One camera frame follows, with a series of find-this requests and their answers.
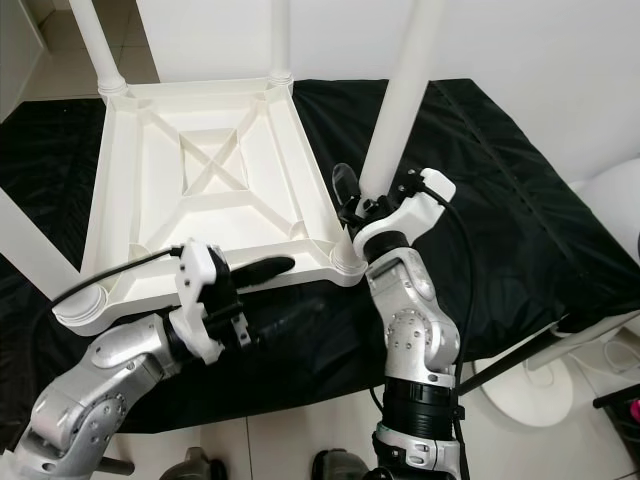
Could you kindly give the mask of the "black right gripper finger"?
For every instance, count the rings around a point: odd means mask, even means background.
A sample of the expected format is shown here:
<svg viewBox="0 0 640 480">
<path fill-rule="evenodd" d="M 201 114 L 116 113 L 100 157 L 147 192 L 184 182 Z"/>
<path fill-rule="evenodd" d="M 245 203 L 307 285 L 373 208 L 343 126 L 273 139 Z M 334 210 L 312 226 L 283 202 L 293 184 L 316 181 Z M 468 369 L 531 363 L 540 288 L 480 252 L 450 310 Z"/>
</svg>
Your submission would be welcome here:
<svg viewBox="0 0 640 480">
<path fill-rule="evenodd" d="M 332 191 L 339 206 L 355 207 L 362 197 L 356 170 L 349 164 L 338 163 L 334 165 L 330 179 L 332 179 Z"/>
</svg>

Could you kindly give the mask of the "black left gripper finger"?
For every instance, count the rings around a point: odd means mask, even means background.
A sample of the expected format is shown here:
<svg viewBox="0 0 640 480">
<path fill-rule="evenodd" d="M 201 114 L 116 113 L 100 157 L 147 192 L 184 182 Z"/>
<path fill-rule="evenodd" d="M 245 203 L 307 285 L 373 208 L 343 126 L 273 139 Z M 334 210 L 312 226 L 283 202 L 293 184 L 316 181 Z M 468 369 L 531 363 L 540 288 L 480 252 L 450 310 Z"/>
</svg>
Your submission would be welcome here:
<svg viewBox="0 0 640 480">
<path fill-rule="evenodd" d="M 296 261 L 291 256 L 271 256 L 247 262 L 246 265 L 230 271 L 230 280 L 236 287 L 253 287 L 270 282 L 276 276 L 288 273 Z"/>
</svg>

